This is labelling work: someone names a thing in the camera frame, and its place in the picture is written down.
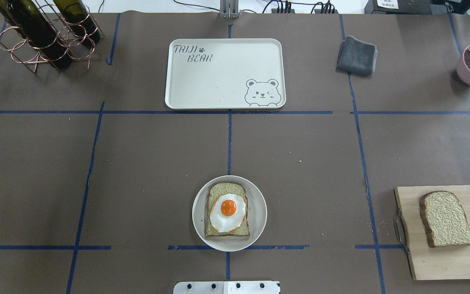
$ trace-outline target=fried egg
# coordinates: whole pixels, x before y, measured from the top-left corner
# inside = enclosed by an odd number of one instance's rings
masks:
[[[235,194],[220,196],[209,213],[211,226],[219,233],[231,232],[240,227],[246,217],[244,198]]]

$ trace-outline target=toast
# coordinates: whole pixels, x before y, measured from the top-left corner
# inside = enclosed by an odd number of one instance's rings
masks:
[[[230,232],[220,233],[216,229],[211,226],[211,222],[209,219],[209,213],[211,212],[211,208],[217,199],[225,194],[235,194],[240,196],[244,199],[244,203],[246,204],[246,214],[244,219],[237,229],[234,229]],[[250,227],[248,225],[248,199],[246,198],[246,190],[243,186],[236,184],[236,183],[216,183],[209,188],[209,194],[206,200],[206,212],[205,212],[205,226],[204,226],[204,233],[207,237],[211,236],[239,236],[245,237],[250,236]]]
[[[467,216],[455,194],[429,192],[420,198],[419,204],[429,247],[470,245]]]

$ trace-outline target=folded towel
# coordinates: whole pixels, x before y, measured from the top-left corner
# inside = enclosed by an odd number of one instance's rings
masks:
[[[377,63],[377,47],[347,36],[340,44],[336,67],[361,75],[372,75]]]

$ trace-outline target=wine bottle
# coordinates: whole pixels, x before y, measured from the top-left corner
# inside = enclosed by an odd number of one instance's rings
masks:
[[[101,35],[99,35],[97,25],[88,15],[89,13],[86,11],[81,0],[54,0],[54,3],[67,22],[77,24],[70,26],[76,37],[83,37],[84,31],[86,30],[88,38],[92,39],[93,43],[97,44],[97,42],[99,42]],[[82,44],[87,47],[92,46],[92,42],[88,39],[85,39]]]
[[[17,25],[15,24],[15,22],[13,22],[10,15],[8,15],[8,11],[7,11],[6,6],[7,6],[7,0],[0,0],[0,13],[5,18],[5,21],[7,22],[7,24],[9,24],[13,27],[16,27]],[[23,34],[23,32],[19,28],[15,28],[15,30],[21,38],[26,39],[25,35]]]
[[[67,49],[58,42],[54,28],[50,26],[32,0],[7,0],[7,11],[13,22],[19,26],[30,45],[39,51],[52,66],[63,69],[70,65]]]

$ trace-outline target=egg yolk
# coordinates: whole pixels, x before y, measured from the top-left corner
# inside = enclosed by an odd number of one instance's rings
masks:
[[[226,200],[220,205],[220,211],[225,216],[232,216],[237,211],[237,204],[233,200]]]

